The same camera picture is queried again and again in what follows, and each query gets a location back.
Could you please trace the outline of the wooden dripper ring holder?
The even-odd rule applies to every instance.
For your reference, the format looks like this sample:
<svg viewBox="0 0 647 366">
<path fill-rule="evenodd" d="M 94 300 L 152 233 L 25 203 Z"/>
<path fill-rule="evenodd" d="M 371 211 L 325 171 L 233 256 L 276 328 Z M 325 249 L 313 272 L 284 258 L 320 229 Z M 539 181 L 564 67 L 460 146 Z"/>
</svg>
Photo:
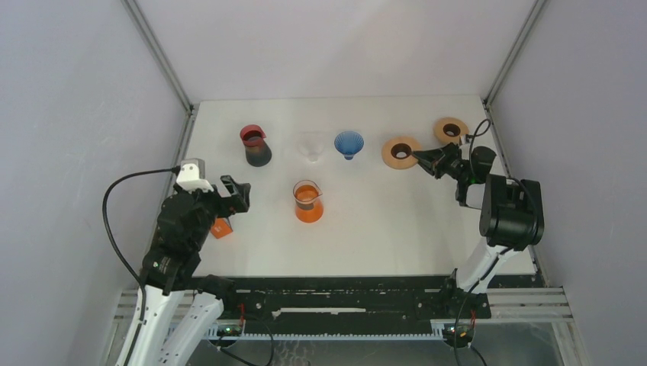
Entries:
<svg viewBox="0 0 647 366">
<path fill-rule="evenodd" d="M 418 163 L 413 152 L 421 149 L 422 146 L 413 137 L 397 136 L 382 145 L 381 158 L 383 163 L 391 169 L 410 169 Z"/>
</svg>

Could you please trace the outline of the orange coffee filter box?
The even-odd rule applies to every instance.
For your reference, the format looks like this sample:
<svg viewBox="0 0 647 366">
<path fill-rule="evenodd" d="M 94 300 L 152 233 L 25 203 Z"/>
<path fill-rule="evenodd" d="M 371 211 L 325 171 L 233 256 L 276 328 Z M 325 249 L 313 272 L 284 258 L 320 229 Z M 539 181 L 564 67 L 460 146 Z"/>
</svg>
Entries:
<svg viewBox="0 0 647 366">
<path fill-rule="evenodd" d="M 221 239 L 225 236 L 230 235 L 233 232 L 233 228 L 230 224 L 228 218 L 217 218 L 213 225 L 210 228 L 210 233 L 215 239 Z"/>
</svg>

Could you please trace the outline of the orange glass carafe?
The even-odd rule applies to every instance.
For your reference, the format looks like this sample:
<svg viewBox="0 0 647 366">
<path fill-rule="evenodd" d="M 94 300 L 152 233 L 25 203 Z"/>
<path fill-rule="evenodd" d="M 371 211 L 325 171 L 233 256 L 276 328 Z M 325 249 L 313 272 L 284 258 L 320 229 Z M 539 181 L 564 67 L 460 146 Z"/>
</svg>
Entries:
<svg viewBox="0 0 647 366">
<path fill-rule="evenodd" d="M 324 213 L 320 199 L 322 195 L 318 185 L 310 180 L 302 180 L 293 187 L 295 199 L 295 216 L 303 223 L 315 223 Z"/>
</svg>

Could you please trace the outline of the clear glass dripper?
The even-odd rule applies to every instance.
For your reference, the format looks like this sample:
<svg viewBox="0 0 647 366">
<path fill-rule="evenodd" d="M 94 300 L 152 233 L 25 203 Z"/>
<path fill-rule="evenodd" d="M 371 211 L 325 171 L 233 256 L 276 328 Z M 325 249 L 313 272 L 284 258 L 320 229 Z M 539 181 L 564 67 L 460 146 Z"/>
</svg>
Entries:
<svg viewBox="0 0 647 366">
<path fill-rule="evenodd" d="M 318 162 L 325 148 L 324 135 L 304 132 L 298 135 L 297 150 L 309 162 Z"/>
</svg>

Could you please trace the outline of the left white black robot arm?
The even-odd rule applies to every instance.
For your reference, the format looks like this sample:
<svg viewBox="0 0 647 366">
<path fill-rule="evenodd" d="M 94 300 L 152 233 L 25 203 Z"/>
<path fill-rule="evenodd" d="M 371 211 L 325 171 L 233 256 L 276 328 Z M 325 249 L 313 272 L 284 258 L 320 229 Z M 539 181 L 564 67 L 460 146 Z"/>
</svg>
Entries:
<svg viewBox="0 0 647 366">
<path fill-rule="evenodd" d="M 249 210 L 251 185 L 223 175 L 223 197 L 200 172 L 179 166 L 169 172 L 175 192 L 162 203 L 135 276 L 136 309 L 118 365 L 184 365 L 215 320 L 234 315 L 239 306 L 231 280 L 194 272 L 215 222 Z"/>
</svg>

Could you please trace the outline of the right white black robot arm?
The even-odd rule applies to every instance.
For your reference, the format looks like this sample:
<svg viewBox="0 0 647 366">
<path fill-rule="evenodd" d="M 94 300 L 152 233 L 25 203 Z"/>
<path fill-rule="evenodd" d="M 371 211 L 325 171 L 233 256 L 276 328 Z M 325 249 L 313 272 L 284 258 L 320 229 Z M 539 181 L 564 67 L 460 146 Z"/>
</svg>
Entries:
<svg viewBox="0 0 647 366">
<path fill-rule="evenodd" d="M 495 175 L 497 154 L 486 146 L 471 147 L 468 158 L 454 144 L 412 153 L 419 166 L 435 179 L 456 181 L 455 199 L 480 213 L 481 238 L 469 258 L 457 267 L 440 291 L 445 314 L 461 317 L 481 306 L 493 277 L 502 265 L 539 243 L 544 230 L 539 182 Z"/>
</svg>

